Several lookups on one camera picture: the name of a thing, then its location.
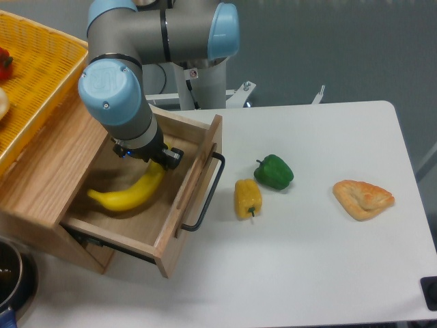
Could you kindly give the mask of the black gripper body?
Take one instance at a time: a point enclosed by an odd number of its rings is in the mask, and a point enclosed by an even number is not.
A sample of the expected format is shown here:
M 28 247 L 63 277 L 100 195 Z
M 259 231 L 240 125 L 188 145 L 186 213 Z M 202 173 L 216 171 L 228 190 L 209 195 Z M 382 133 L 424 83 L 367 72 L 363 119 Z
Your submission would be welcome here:
M 143 141 L 142 139 L 122 140 L 116 139 L 115 142 L 123 145 L 131 151 L 130 157 L 141 159 L 145 162 L 155 161 L 155 156 L 163 149 L 167 148 L 164 141 L 160 139 L 151 139 Z

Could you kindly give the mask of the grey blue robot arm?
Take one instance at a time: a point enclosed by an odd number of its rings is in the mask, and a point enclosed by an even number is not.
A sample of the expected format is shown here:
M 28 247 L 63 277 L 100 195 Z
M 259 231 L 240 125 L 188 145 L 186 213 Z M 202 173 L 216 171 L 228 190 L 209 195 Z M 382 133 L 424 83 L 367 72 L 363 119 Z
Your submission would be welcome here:
M 225 107 L 226 63 L 240 48 L 236 6 L 168 1 L 142 11 L 133 1 L 94 1 L 87 40 L 79 96 L 113 138 L 114 152 L 176 168 L 183 152 L 163 141 L 145 97 L 143 67 L 173 64 L 183 109 Z

